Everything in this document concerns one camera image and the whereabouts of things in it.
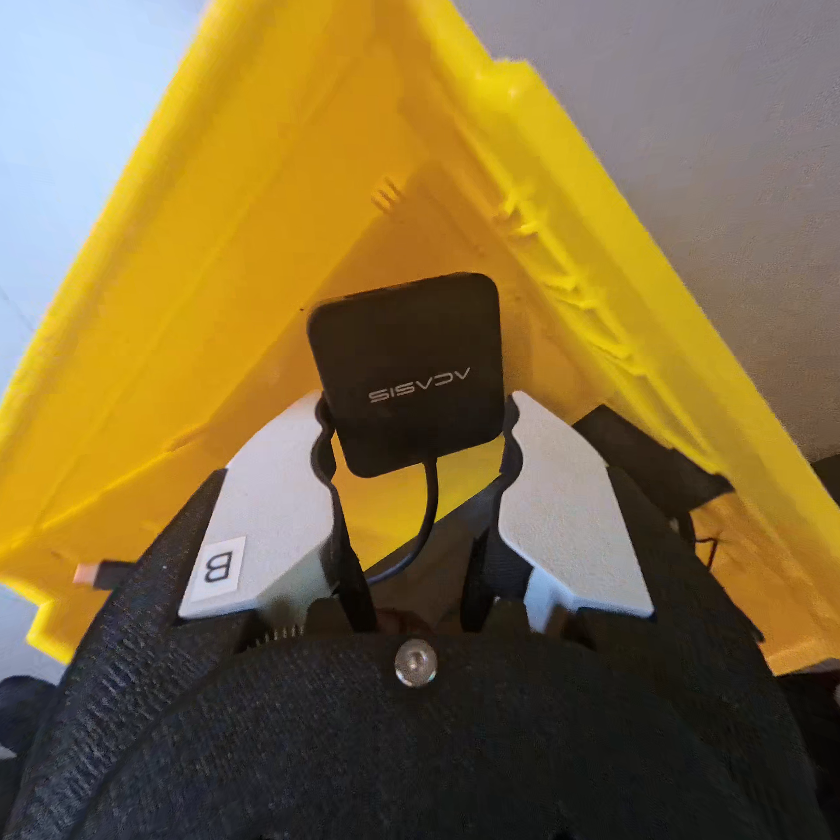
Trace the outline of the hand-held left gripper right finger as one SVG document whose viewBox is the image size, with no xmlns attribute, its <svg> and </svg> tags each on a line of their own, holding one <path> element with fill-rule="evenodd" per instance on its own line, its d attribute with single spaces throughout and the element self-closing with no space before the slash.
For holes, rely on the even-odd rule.
<svg viewBox="0 0 840 840">
<path fill-rule="evenodd" d="M 489 523 L 471 551 L 459 607 L 479 633 L 497 601 L 545 634 L 581 610 L 648 620 L 655 606 L 604 459 L 523 391 L 509 395 Z"/>
</svg>

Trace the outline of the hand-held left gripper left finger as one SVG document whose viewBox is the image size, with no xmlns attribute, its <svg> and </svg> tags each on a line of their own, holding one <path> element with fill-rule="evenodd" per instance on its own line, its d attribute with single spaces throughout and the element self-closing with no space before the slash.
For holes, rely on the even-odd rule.
<svg viewBox="0 0 840 840">
<path fill-rule="evenodd" d="M 333 426 L 310 392 L 263 426 L 228 463 L 178 616 L 191 621 L 256 611 L 302 626 L 332 595 L 352 629 L 377 616 L 352 549 L 340 497 Z"/>
</svg>

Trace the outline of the black square adapter hub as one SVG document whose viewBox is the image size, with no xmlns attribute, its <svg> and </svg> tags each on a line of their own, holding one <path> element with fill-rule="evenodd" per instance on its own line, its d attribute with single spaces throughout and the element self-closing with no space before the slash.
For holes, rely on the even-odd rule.
<svg viewBox="0 0 840 840">
<path fill-rule="evenodd" d="M 325 301 L 308 341 L 350 472 L 375 478 L 501 434 L 500 299 L 474 272 Z"/>
</svg>

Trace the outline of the large yellow plastic bin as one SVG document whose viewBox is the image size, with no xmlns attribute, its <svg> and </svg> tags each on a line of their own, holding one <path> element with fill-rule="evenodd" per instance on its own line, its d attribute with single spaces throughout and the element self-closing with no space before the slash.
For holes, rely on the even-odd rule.
<svg viewBox="0 0 840 840">
<path fill-rule="evenodd" d="M 772 671 L 838 658 L 838 506 L 548 85 L 451 2 L 215 2 L 2 405 L 2 583 L 67 665 L 214 469 L 319 384 L 308 314 L 476 271 L 505 386 L 733 490 L 692 514 Z"/>
</svg>

